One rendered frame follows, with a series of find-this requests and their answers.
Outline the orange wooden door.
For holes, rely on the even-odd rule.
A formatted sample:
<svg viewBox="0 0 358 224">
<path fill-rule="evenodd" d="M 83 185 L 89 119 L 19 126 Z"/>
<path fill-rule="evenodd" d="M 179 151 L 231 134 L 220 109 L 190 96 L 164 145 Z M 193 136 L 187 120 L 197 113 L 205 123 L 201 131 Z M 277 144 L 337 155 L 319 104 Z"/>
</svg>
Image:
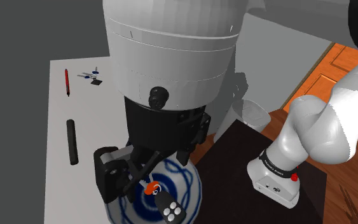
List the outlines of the orange wooden door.
<svg viewBox="0 0 358 224">
<path fill-rule="evenodd" d="M 292 101 L 306 94 L 327 102 L 333 85 L 358 65 L 358 50 L 331 43 L 293 90 L 281 109 L 288 112 Z"/>
</svg>

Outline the red pen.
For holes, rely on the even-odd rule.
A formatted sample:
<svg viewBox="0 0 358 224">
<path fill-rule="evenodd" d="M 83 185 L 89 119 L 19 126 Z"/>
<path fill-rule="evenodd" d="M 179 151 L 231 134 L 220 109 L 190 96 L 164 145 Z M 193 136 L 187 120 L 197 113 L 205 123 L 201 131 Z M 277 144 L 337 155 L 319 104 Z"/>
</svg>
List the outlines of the red pen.
<svg viewBox="0 0 358 224">
<path fill-rule="evenodd" d="M 70 86 L 69 86 L 69 73 L 67 69 L 65 69 L 65 88 L 66 88 L 66 94 L 69 97 L 71 93 L 70 93 Z"/>
</svg>

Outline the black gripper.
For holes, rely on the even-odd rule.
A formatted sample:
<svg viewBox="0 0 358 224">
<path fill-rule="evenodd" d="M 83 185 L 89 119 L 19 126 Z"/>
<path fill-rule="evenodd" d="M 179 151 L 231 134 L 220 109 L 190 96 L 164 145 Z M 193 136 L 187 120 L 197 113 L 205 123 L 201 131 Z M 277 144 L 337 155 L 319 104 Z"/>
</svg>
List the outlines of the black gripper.
<svg viewBox="0 0 358 224">
<path fill-rule="evenodd" d="M 95 180 L 105 204 L 118 197 L 135 201 L 135 186 L 161 161 L 160 151 L 177 151 L 182 166 L 198 144 L 205 141 L 211 117 L 205 106 L 184 111 L 155 110 L 125 97 L 128 142 L 153 150 L 145 165 L 131 159 L 136 154 L 132 145 L 124 148 L 106 146 L 93 154 Z"/>
</svg>

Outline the white bowl with blue swirls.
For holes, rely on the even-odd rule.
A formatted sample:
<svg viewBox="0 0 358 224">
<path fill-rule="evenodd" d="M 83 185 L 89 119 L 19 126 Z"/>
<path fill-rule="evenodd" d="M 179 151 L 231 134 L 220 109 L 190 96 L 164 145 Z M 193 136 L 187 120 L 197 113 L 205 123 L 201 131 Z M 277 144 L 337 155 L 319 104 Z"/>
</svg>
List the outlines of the white bowl with blue swirls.
<svg viewBox="0 0 358 224">
<path fill-rule="evenodd" d="M 202 182 L 192 162 L 181 165 L 173 154 L 160 162 L 135 187 L 135 201 L 130 203 L 126 197 L 119 197 L 106 205 L 111 224 L 167 224 L 154 202 L 154 195 L 146 195 L 148 183 L 157 181 L 160 189 L 169 192 L 186 211 L 181 224 L 192 224 L 198 214 L 202 201 Z"/>
</svg>

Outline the blue-headed key bunch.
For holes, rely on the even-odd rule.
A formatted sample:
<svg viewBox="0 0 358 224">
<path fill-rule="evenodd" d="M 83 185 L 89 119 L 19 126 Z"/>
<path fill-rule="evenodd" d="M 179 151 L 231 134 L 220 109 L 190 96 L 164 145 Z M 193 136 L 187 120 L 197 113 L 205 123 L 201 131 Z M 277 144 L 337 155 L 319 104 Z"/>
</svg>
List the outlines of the blue-headed key bunch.
<svg viewBox="0 0 358 224">
<path fill-rule="evenodd" d="M 98 75 L 99 75 L 99 71 L 98 71 L 98 67 L 96 66 L 95 69 L 91 73 L 83 72 L 81 74 L 78 74 L 78 77 L 92 80 L 90 82 L 92 85 L 99 86 L 103 81 L 98 79 Z"/>
</svg>

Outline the dark robot stand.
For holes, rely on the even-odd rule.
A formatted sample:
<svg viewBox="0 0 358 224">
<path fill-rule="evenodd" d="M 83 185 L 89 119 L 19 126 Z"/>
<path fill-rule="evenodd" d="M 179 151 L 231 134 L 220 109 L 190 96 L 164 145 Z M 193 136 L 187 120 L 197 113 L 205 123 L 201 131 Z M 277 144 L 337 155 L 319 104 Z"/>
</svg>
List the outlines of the dark robot stand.
<svg viewBox="0 0 358 224">
<path fill-rule="evenodd" d="M 240 121 L 197 163 L 202 203 L 193 224 L 323 224 L 327 175 L 299 166 L 299 201 L 288 209 L 253 188 L 247 164 L 272 143 Z"/>
</svg>

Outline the black cylinder stick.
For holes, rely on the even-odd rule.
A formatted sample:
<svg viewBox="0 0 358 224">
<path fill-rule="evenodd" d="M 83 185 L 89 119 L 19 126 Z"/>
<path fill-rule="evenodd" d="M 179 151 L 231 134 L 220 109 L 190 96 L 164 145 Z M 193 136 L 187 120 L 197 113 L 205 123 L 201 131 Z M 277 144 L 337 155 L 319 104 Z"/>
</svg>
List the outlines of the black cylinder stick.
<svg viewBox="0 0 358 224">
<path fill-rule="evenodd" d="M 75 122 L 72 119 L 68 119 L 66 121 L 67 127 L 67 143 L 69 150 L 69 161 L 71 165 L 76 165 L 79 162 L 78 158 L 78 149 L 76 142 L 76 130 L 75 130 Z"/>
</svg>

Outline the white waste bin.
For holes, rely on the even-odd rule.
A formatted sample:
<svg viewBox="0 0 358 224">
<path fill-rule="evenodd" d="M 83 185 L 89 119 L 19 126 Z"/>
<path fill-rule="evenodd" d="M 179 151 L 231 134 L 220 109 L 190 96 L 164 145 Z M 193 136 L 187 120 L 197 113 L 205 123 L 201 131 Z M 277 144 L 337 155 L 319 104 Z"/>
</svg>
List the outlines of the white waste bin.
<svg viewBox="0 0 358 224">
<path fill-rule="evenodd" d="M 237 100 L 228 109 L 213 140 L 216 142 L 235 121 L 248 125 L 250 128 L 261 132 L 270 123 L 270 115 L 257 103 L 248 99 Z"/>
</svg>

